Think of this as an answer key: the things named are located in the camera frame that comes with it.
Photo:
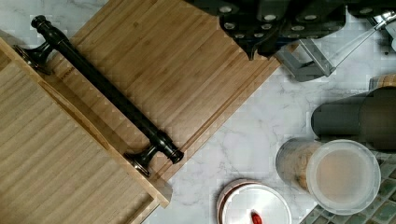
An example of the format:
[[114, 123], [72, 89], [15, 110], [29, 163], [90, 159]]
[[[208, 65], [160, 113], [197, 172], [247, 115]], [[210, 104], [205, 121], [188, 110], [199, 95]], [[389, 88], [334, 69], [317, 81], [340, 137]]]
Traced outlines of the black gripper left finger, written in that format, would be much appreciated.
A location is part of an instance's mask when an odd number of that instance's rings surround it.
[[255, 53], [272, 57], [280, 46], [276, 44], [279, 28], [276, 21], [257, 18], [258, 0], [185, 0], [203, 12], [219, 18], [219, 26], [250, 61]]

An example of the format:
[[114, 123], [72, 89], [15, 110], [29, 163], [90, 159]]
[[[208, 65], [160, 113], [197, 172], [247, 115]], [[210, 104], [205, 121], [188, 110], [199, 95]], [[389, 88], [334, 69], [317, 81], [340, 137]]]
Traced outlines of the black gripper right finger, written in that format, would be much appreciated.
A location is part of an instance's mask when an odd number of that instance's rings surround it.
[[273, 56], [297, 39], [321, 38], [346, 23], [344, 0], [260, 0], [257, 18], [270, 25], [258, 53]]

